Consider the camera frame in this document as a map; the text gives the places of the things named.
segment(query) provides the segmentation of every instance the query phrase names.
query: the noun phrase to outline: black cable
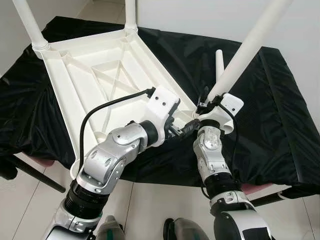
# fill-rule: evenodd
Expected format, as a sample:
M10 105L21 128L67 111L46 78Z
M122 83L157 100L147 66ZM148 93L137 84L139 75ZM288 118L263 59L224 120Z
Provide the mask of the black cable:
M80 169L84 165L84 134L85 134L86 123L87 123L88 119L91 117L91 115L94 114L95 112L103 109L103 108L109 107L113 104L117 104L117 103L125 101L125 100L133 99L133 98L141 96L143 94L148 94L148 96L151 96L155 90L156 89L153 87L150 89L146 89L146 90L143 90L143 91L140 91L140 92L128 95L128 96L124 96L124 97L109 101L107 103L101 104L100 106L97 106L96 108L92 109L90 112L87 113L87 115L84 117L84 119L82 121L81 128L80 128L80 144L79 144L80 162L79 162L78 173L80 172Z
M233 114L228 109L226 109L221 103L219 103L218 106L220 108L222 108L233 120L233 127L234 127L234 131L235 131L235 141L234 141L233 153L232 153L232 156L231 156L231 163L230 163L230 167L232 168L232 165L234 163L234 159L235 159L235 156L236 156L237 144L238 144L238 141L239 141L238 125L237 125L237 121L236 121L235 116L233 116Z
M205 190L204 190L204 187L203 187L203 186L201 187L201 192L203 193L203 195L204 195L207 199L211 199L211 198L209 197L209 195L205 193Z

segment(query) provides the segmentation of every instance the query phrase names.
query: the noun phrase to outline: chair leg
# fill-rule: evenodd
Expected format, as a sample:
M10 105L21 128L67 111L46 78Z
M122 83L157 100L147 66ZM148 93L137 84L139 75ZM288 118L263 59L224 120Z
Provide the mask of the chair leg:
M58 184L57 182L53 181L51 178L47 177L46 175L42 174L38 170L34 169L29 164L22 161L20 158L13 155L13 157L7 158L7 161L14 164L18 169L22 170L23 172L29 174L30 176L38 179L39 181L43 182L44 184L52 187L53 189L59 191L60 193L64 193L66 189Z
M251 200L250 202L252 203L253 206L258 207L258 206L271 204L271 203L275 203L282 200L284 199L281 198L276 192L276 193L269 194L267 196L263 196L263 197Z

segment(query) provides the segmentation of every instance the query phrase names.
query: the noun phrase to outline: robotic arm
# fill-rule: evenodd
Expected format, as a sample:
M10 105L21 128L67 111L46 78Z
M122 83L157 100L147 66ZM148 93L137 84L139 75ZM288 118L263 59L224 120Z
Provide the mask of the robotic arm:
M241 191L240 184L232 177L222 155L221 133L232 132L232 127L227 123L243 104L229 93L216 97L206 106L200 103L199 111L204 113L198 117L200 127L193 150L210 198L210 213L215 216L215 239L271 240L268 225Z
M87 155L76 180L49 225L46 240L93 240L93 230L125 166L149 146L160 146L174 121L180 99L159 86L150 96L142 122L112 130Z

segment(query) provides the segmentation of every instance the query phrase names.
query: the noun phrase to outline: black cloth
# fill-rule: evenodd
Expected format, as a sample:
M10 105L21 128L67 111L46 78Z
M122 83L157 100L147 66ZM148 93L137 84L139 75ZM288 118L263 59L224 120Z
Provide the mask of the black cloth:
M56 42L123 27L57 16L43 35ZM141 27L138 34L195 104L204 87L215 84L215 51L223 50L226 66L240 46L236 41ZM320 136L280 51L262 47L230 93L244 101L236 115L239 142L230 166L234 176L256 185L320 186ZM0 79L0 116L0 156L23 151L71 166L75 155L69 135L45 65L31 46ZM192 135L148 149L121 178L200 186L194 139ZM234 132L222 140L228 163L234 140Z

